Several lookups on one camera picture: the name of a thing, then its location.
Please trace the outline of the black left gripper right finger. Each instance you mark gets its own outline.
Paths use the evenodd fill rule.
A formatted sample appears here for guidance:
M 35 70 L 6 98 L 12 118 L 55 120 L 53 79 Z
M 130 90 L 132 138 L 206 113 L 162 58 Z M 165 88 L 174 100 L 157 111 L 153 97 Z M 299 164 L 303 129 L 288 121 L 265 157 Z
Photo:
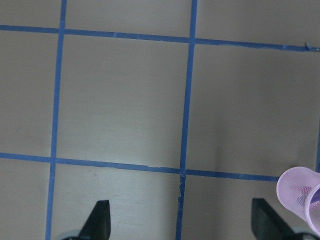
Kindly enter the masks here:
M 251 201 L 251 231 L 256 240 L 294 240 L 296 235 L 264 198 Z

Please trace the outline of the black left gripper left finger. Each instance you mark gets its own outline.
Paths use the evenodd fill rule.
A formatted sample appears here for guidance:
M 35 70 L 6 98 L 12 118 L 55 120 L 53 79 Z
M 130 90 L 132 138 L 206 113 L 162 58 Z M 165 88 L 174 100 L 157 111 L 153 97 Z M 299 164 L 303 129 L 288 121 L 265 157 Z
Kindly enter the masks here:
M 82 227 L 81 240 L 108 240 L 111 235 L 110 202 L 99 200 Z

